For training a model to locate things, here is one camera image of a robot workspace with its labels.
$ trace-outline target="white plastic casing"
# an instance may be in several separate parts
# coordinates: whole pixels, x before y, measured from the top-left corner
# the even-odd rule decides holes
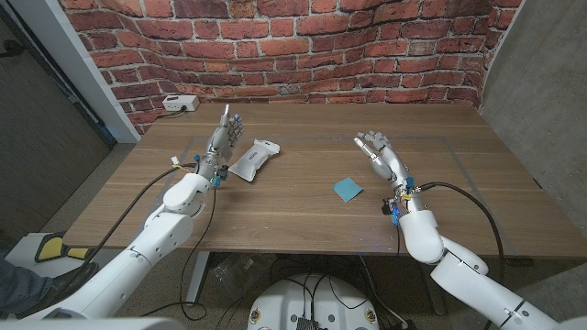
[[[167,111],[180,111],[182,106],[186,106],[185,111],[195,111],[200,104],[200,100],[195,95],[167,95],[163,100],[163,106]]]

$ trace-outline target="gray wall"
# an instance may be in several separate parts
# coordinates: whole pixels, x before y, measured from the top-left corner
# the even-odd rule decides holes
[[[587,2],[526,1],[482,116],[587,237]]]

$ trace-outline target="yellow object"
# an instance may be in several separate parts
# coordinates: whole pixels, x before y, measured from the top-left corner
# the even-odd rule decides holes
[[[67,256],[84,260],[85,256],[88,254],[88,250],[89,248],[70,248],[69,251],[67,251]]]
[[[54,237],[48,240],[42,247],[38,256],[38,261],[55,259],[61,256],[63,251],[63,238]]]

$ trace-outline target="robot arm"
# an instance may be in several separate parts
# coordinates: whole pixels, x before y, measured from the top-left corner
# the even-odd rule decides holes
[[[159,260],[181,246],[192,234],[194,221],[211,187],[226,178],[226,164],[242,135],[240,118],[228,105],[200,161],[197,173],[187,173],[163,196],[143,231],[128,247],[69,298],[26,320],[111,317]]]
[[[370,141],[381,153],[373,152]],[[394,195],[389,204],[404,206],[399,219],[409,254],[419,262],[436,264],[432,279],[448,293],[483,314],[502,329],[553,329],[558,323],[538,308],[486,276],[488,267],[477,255],[441,236],[437,221],[422,204],[408,169],[382,133],[359,133],[355,143],[387,180]]]

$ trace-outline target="black shoe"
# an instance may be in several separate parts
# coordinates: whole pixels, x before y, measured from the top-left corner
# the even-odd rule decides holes
[[[95,262],[90,262],[81,269],[79,275],[77,275],[78,270],[74,269],[54,278],[45,296],[25,312],[18,313],[17,319],[25,318],[38,311],[42,311],[71,296],[74,292],[80,290],[100,270],[100,266]]]

